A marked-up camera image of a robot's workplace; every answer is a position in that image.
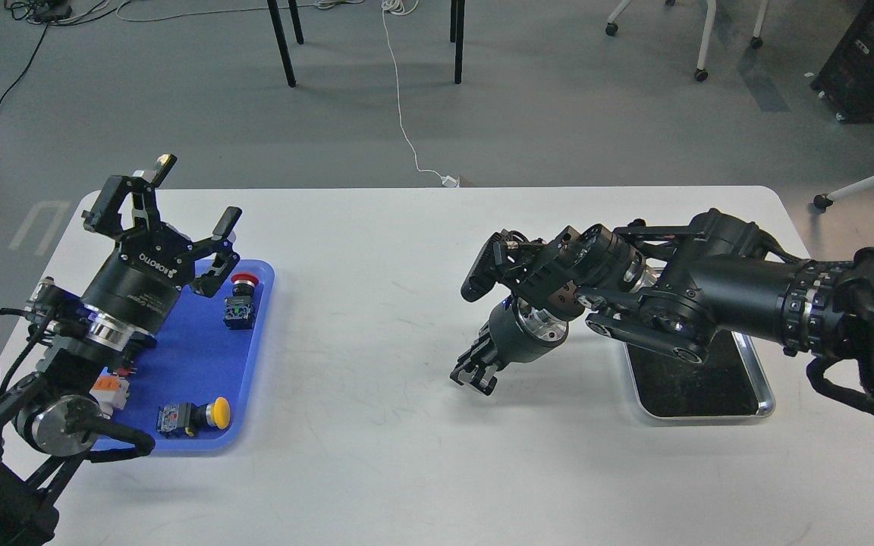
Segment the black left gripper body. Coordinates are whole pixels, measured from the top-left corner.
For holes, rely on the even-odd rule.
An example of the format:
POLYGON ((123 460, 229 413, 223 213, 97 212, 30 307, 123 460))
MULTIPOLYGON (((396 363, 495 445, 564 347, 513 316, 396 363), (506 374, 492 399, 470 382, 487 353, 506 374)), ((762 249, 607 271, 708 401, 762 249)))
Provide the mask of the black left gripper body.
POLYGON ((149 334, 159 333, 193 278, 192 241, 170 227, 129 228, 115 238, 114 252, 88 284, 82 301, 149 334))

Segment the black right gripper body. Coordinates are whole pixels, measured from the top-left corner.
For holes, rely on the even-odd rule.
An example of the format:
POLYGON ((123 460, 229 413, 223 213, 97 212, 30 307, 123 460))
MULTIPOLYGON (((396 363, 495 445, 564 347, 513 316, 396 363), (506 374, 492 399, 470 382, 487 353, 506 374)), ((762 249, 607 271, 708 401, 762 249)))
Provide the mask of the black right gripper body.
POLYGON ((508 297, 492 309, 489 334, 500 369, 508 364, 534 362, 567 339, 569 322, 531 306, 519 297, 508 297))

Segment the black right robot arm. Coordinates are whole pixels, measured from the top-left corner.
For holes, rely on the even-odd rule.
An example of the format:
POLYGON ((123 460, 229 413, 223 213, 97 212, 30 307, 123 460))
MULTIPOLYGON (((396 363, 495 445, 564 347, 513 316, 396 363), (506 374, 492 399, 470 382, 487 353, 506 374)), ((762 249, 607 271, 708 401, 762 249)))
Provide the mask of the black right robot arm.
POLYGON ((846 262, 798 258, 755 222, 711 209, 683 227, 493 233, 461 296, 474 302, 496 284, 508 297, 450 375, 485 395, 498 371, 561 346, 584 317, 604 337, 690 364, 706 362, 719 331, 810 353, 816 393, 874 415, 874 246, 846 262))

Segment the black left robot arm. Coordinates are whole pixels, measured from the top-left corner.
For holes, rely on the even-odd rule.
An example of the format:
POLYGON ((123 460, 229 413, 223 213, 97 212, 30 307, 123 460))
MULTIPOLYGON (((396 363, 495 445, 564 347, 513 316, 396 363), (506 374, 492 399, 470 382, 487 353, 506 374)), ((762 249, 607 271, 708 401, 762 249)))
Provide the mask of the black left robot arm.
POLYGON ((11 310, 33 328, 20 358, 39 343, 46 352, 14 386, 14 369, 0 373, 0 545, 52 540, 55 502, 83 462, 155 449, 149 433, 105 418, 91 388, 159 332, 184 287, 212 297, 239 262, 231 237, 239 208, 226 208, 212 234, 197 241, 161 220, 156 189, 176 160, 166 153, 150 170, 109 177, 84 212, 86 230, 110 237, 115 248, 83 295, 44 279, 27 306, 11 310))

